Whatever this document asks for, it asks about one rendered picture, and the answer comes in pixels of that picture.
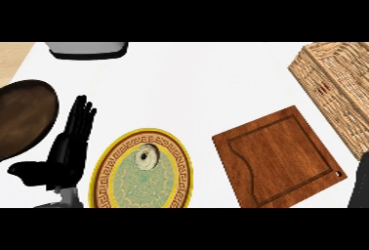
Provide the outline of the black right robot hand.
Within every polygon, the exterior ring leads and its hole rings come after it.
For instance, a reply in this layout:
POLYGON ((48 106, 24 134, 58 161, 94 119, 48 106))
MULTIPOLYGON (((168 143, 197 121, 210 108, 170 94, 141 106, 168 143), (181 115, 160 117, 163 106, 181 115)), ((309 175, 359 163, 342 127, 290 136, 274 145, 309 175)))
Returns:
POLYGON ((369 208, 369 161, 362 160, 356 167, 355 182, 348 208, 369 208))

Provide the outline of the tan wicker basket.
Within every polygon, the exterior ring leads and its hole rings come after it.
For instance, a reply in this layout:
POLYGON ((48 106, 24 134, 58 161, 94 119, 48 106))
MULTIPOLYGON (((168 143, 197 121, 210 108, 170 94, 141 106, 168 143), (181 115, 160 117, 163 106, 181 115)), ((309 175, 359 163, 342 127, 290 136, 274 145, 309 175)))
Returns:
POLYGON ((369 42, 314 42, 287 67, 355 159, 369 151, 369 42))

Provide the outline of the dark brown oval plate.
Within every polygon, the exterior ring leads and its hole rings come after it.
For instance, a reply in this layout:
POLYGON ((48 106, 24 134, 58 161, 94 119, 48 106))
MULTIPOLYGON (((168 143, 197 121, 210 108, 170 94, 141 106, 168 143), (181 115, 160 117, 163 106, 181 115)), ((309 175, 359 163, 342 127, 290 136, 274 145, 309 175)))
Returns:
POLYGON ((21 80, 0 88, 0 162, 38 144, 57 111, 57 95, 45 82, 21 80))

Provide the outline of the cream cupcake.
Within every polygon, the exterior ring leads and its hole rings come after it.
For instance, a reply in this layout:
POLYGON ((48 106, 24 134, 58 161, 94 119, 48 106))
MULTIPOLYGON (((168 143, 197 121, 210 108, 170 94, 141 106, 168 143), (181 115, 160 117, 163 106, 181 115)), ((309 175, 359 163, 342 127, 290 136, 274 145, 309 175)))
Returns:
POLYGON ((153 144, 144 144, 134 153, 134 164, 139 170, 148 171, 159 160, 157 148, 153 144))

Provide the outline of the grey and black appliance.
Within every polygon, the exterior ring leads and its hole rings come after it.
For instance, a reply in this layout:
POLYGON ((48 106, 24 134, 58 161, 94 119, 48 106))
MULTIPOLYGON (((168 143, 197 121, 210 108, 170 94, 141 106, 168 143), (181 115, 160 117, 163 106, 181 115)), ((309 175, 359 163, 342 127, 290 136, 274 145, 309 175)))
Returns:
POLYGON ((89 61, 120 58, 126 53, 126 42, 47 42, 55 59, 89 61))

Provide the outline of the brown wooden cutting board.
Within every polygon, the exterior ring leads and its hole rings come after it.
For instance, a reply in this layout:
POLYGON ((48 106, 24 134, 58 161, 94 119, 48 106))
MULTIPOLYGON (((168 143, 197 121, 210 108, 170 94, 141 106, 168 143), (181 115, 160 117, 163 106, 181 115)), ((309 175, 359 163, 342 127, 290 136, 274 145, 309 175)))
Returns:
POLYGON ((345 179, 293 106, 212 140, 240 207, 289 207, 345 179))

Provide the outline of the yellow green patterned plate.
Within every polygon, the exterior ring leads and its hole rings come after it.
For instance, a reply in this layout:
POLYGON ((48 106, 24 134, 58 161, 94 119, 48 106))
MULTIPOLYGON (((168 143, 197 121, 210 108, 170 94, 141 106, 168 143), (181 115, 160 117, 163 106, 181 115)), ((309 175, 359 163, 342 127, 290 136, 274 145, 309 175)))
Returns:
POLYGON ((122 135, 106 148, 91 172, 89 207, 182 208, 191 189, 191 162, 176 138, 156 128, 122 135), (153 144, 159 152, 148 171, 134 164, 135 150, 144 144, 153 144))

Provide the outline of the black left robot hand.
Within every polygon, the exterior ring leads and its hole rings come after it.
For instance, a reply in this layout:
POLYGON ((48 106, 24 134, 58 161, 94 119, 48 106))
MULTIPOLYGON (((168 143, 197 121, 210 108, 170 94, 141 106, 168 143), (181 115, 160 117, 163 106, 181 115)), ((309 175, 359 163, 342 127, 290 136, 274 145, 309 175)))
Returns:
POLYGON ((44 161, 14 163, 7 173, 20 178, 27 187, 47 190, 73 188, 83 175, 88 139, 95 109, 86 96, 76 96, 63 132, 57 135, 44 161))

